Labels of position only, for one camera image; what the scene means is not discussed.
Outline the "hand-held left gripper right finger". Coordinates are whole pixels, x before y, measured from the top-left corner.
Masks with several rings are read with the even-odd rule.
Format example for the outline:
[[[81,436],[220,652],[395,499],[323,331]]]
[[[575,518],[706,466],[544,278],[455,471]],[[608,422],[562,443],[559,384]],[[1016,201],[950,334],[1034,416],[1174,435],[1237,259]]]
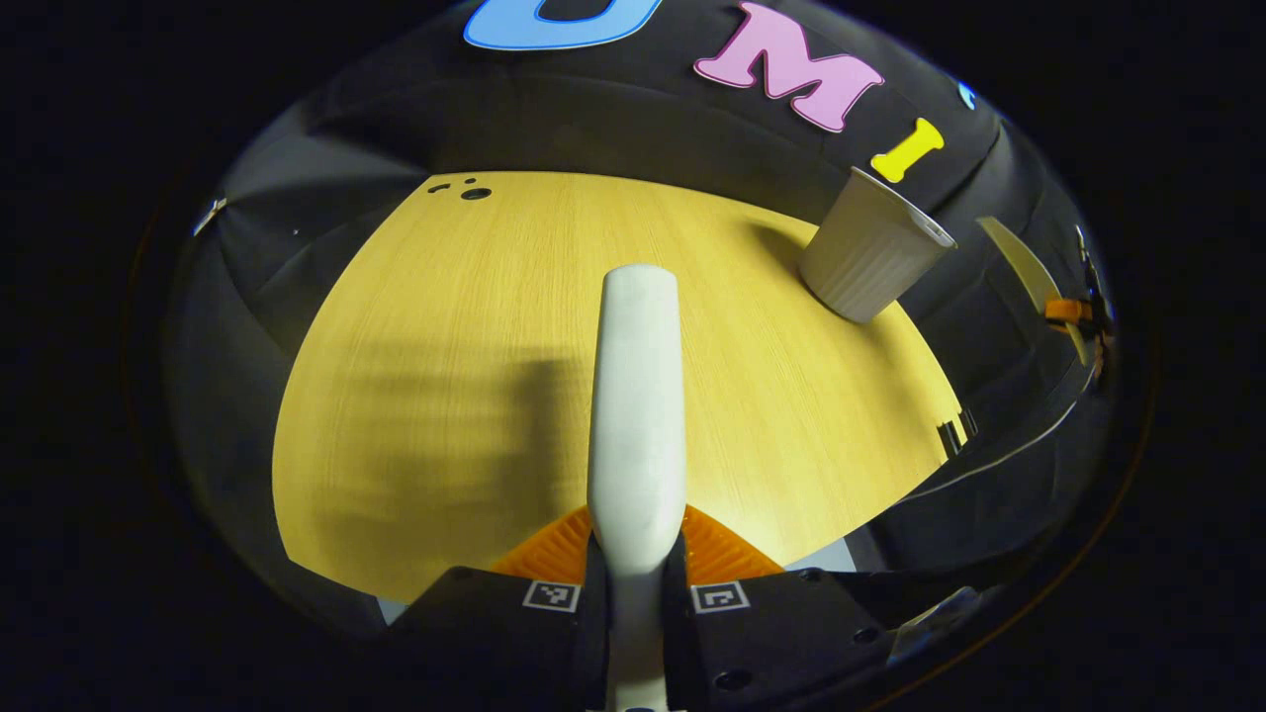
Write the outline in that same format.
[[[782,571],[695,505],[684,511],[663,594],[674,709],[849,708],[893,646],[836,574]]]

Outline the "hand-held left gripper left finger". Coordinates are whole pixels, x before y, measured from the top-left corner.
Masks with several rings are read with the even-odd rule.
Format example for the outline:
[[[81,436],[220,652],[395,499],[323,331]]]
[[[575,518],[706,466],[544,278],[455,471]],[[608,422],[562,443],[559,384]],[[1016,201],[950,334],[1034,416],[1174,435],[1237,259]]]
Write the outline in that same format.
[[[606,568],[587,511],[487,571],[448,569],[389,626],[387,668],[424,711],[601,708]]]

